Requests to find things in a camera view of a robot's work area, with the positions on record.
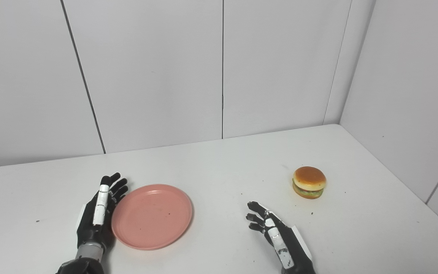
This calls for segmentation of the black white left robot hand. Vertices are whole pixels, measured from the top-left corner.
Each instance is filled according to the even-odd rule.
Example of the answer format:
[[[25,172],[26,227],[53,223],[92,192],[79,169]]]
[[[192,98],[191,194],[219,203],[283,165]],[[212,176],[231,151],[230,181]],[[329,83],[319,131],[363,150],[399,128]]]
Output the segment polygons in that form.
[[[117,204],[125,197],[126,192],[129,190],[127,179],[121,178],[120,173],[115,173],[111,176],[103,176],[100,184],[110,186],[103,224],[93,225],[94,212],[98,197],[98,193],[96,193],[85,205],[83,210],[83,215],[76,231],[78,236],[78,247],[87,242],[95,242],[100,244],[103,249],[106,250],[115,243],[115,236],[111,227],[111,219]]]

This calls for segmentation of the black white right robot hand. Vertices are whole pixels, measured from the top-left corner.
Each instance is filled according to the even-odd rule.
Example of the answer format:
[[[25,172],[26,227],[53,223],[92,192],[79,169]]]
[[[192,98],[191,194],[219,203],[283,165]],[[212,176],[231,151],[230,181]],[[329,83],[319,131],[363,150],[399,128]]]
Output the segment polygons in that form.
[[[287,226],[273,211],[257,201],[247,203],[249,229],[260,232],[274,248],[282,274],[314,274],[313,257],[297,227]]]

